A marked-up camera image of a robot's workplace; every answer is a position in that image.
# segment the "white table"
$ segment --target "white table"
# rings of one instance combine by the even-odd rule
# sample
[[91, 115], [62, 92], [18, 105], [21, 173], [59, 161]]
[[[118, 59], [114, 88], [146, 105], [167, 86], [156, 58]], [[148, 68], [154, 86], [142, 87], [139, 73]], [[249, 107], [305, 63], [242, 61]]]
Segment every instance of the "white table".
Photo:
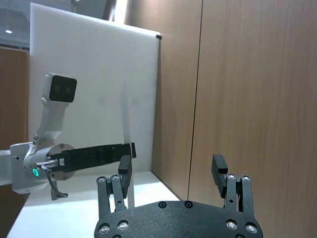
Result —
[[[97, 178], [98, 175], [74, 176], [58, 182], [58, 189], [68, 193], [66, 199], [51, 201], [49, 186], [30, 194], [8, 238], [94, 237], [99, 219]], [[179, 200], [151, 172], [134, 174], [134, 198], [135, 206]], [[113, 197], [110, 204], [113, 211]]]

